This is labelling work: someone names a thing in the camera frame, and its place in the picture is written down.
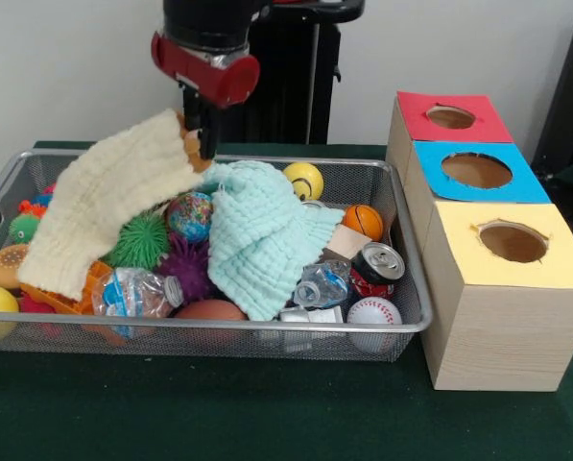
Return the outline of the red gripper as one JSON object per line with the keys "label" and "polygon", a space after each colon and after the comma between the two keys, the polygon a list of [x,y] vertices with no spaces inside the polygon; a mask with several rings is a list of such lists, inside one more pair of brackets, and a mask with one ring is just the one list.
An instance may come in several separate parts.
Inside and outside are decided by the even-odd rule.
{"label": "red gripper", "polygon": [[247,49],[223,55],[195,51],[177,45],[160,32],[153,35],[151,54],[155,66],[180,83],[184,127],[187,131],[201,130],[201,158],[214,159],[217,108],[247,101],[259,80],[258,60]]}

